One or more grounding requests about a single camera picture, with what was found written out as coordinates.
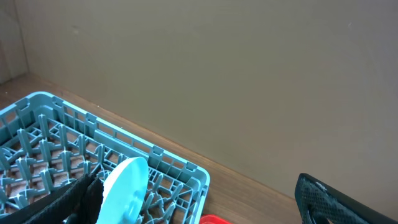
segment wall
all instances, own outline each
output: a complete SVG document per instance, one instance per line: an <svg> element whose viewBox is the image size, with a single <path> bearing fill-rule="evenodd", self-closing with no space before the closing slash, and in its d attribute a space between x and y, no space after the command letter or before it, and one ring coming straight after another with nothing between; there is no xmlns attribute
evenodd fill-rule
<svg viewBox="0 0 398 224"><path fill-rule="evenodd" d="M27 72L21 28L13 0L0 1L0 83Z"/></svg>
<svg viewBox="0 0 398 224"><path fill-rule="evenodd" d="M293 196L398 219L398 2L17 0L31 72Z"/></svg>

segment wooden surface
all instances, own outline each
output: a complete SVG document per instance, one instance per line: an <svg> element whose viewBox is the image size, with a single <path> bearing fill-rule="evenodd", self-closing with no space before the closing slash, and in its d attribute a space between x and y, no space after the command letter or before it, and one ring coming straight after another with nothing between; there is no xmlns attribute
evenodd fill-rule
<svg viewBox="0 0 398 224"><path fill-rule="evenodd" d="M215 214L233 223L301 223L294 199L138 126L110 112L111 108L101 108L37 76L23 75L0 85L0 108L35 91L53 93L205 168L211 181L203 214Z"/></svg>

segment red object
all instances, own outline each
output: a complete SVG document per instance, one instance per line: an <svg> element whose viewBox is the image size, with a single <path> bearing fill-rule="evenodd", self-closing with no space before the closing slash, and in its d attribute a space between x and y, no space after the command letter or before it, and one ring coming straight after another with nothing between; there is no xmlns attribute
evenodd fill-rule
<svg viewBox="0 0 398 224"><path fill-rule="evenodd" d="M232 224L216 215L204 215L200 218L199 224Z"/></svg>

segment blue plastic basket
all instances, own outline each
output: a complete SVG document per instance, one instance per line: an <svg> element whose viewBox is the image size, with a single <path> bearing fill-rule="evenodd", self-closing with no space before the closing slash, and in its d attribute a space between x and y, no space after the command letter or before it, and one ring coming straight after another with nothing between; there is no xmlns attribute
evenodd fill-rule
<svg viewBox="0 0 398 224"><path fill-rule="evenodd" d="M199 223L210 184L205 169L46 92L0 111L0 146L0 218L128 157L149 165L137 223Z"/></svg>

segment light blue plate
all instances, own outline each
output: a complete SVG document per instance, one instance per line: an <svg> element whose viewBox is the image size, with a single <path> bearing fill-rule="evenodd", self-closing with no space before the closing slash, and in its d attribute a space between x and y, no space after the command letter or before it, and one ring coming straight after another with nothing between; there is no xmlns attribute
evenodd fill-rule
<svg viewBox="0 0 398 224"><path fill-rule="evenodd" d="M148 163L143 157L121 162L104 181L98 224L135 223L148 185Z"/></svg>

